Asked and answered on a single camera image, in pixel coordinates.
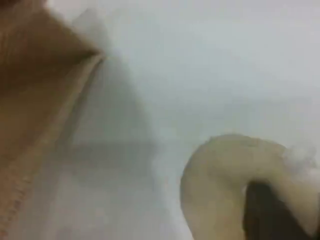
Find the tan fabric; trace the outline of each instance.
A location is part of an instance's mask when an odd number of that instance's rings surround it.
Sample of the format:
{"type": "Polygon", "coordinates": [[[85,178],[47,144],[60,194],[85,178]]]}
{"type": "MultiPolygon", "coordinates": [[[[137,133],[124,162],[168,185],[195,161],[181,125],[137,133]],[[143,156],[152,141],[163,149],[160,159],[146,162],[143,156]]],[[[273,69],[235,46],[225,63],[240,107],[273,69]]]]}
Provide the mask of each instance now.
{"type": "Polygon", "coordinates": [[[181,208],[195,240],[243,240],[244,187],[269,181],[308,233],[317,225],[318,194],[294,179],[282,161],[285,147],[230,134],[200,146],[185,167],[181,208]]]}
{"type": "Polygon", "coordinates": [[[0,239],[102,60],[42,2],[0,4],[0,239]]]}

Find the brown fabric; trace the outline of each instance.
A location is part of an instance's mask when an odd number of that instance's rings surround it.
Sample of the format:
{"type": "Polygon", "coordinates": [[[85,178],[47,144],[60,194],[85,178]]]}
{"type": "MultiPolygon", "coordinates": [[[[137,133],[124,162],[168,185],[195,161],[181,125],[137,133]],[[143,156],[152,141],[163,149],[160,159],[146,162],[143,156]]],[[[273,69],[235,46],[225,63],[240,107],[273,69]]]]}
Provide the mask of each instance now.
{"type": "Polygon", "coordinates": [[[42,2],[0,5],[0,239],[102,60],[42,2]]]}
{"type": "Polygon", "coordinates": [[[238,134],[212,138],[192,155],[180,183],[181,208],[195,240],[244,240],[244,188],[270,182],[307,233],[317,228],[316,189],[287,172],[275,142],[238,134]]]}

